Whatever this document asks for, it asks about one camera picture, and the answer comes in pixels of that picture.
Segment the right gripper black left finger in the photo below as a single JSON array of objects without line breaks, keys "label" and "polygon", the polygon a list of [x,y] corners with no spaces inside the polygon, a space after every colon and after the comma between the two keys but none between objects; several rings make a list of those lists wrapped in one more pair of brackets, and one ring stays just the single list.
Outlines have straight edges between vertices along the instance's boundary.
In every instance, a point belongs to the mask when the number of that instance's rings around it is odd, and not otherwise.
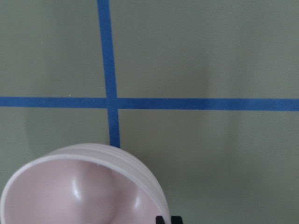
[{"label": "right gripper black left finger", "polygon": [[164,218],[162,216],[156,216],[156,224],[165,224]]}]

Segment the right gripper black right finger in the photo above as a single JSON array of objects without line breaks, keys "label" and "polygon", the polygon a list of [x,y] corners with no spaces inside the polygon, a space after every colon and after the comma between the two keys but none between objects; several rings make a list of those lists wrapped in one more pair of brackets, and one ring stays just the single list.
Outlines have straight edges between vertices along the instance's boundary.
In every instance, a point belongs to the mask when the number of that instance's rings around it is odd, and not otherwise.
[{"label": "right gripper black right finger", "polygon": [[171,216],[171,224],[183,224],[181,216]]}]

